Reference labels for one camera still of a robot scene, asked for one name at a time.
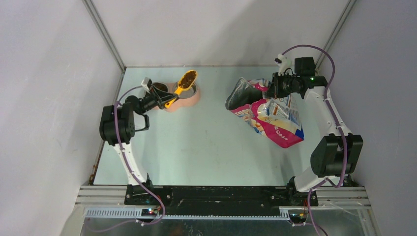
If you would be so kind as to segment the pink double pet bowl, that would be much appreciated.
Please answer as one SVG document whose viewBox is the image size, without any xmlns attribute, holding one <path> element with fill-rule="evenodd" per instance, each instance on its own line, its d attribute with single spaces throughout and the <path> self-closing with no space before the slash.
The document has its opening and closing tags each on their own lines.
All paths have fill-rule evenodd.
<svg viewBox="0 0 417 236">
<path fill-rule="evenodd" d="M 153 82 L 152 85 L 165 92 L 174 92 L 177 88 L 176 83 Z M 189 90 L 181 92 L 179 98 L 169 108 L 164 108 L 164 111 L 172 113 L 180 108 L 195 106 L 200 97 L 200 88 L 194 83 Z"/>
</svg>

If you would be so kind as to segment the yellow plastic scoop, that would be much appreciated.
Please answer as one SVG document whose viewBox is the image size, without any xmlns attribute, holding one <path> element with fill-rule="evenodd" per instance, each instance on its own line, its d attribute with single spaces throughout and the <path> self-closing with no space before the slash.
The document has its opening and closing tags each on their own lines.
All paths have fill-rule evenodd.
<svg viewBox="0 0 417 236">
<path fill-rule="evenodd" d="M 177 95 L 177 98 L 174 98 L 172 101 L 165 104 L 166 109 L 170 108 L 179 99 L 179 96 L 181 95 L 182 92 L 188 91 L 191 88 L 197 76 L 198 76 L 198 73 L 196 70 L 188 70 L 181 77 L 181 79 L 177 82 L 177 88 L 174 91 L 174 94 Z"/>
</svg>

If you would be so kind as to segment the colourful cat food bag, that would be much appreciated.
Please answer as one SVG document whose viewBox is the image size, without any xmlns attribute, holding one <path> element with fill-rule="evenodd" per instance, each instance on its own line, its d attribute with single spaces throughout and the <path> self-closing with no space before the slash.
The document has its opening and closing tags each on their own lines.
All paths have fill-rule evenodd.
<svg viewBox="0 0 417 236">
<path fill-rule="evenodd" d="M 304 140 L 298 105 L 292 95 L 268 98 L 271 82 L 240 77 L 225 102 L 226 110 L 245 121 L 254 131 L 282 148 Z"/>
</svg>

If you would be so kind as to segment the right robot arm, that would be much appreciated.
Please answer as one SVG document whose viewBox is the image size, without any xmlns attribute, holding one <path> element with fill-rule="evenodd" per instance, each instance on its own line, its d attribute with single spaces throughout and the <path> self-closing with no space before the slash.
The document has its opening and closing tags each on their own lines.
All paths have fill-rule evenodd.
<svg viewBox="0 0 417 236">
<path fill-rule="evenodd" d="M 310 156 L 310 167 L 292 178 L 294 187 L 286 192 L 288 203 L 300 205 L 305 192 L 314 191 L 327 180 L 338 177 L 341 185 L 346 175 L 352 174 L 363 147 L 361 135 L 354 135 L 346 126 L 332 100 L 329 81 L 316 75 L 312 57 L 291 61 L 279 54 L 275 58 L 278 72 L 272 76 L 267 95 L 283 98 L 297 93 L 305 105 L 312 109 L 321 140 Z"/>
</svg>

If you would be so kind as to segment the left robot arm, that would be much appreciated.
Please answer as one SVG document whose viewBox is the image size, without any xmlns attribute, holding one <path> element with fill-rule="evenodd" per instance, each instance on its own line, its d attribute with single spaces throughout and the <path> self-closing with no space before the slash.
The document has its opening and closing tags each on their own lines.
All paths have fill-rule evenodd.
<svg viewBox="0 0 417 236">
<path fill-rule="evenodd" d="M 101 139 L 112 146 L 121 159 L 128 178 L 128 189 L 137 191 L 136 198 L 144 205 L 155 200 L 155 191 L 148 172 L 137 164 L 132 138 L 137 132 L 150 127 L 147 112 L 158 107 L 164 109 L 179 96 L 158 89 L 150 82 L 124 92 L 113 105 L 103 107 L 99 134 Z"/>
</svg>

